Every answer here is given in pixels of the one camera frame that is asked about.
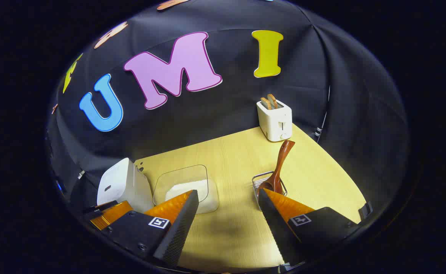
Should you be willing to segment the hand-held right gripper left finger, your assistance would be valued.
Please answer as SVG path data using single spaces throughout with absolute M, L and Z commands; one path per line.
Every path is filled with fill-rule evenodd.
M 176 266 L 198 206 L 198 192 L 189 190 L 145 213 L 131 210 L 101 232 L 140 259 Z

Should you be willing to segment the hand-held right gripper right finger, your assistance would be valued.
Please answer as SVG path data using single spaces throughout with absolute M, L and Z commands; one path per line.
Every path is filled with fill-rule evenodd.
M 260 189 L 258 205 L 285 263 L 324 257 L 358 229 L 331 207 L 313 209 L 270 189 Z

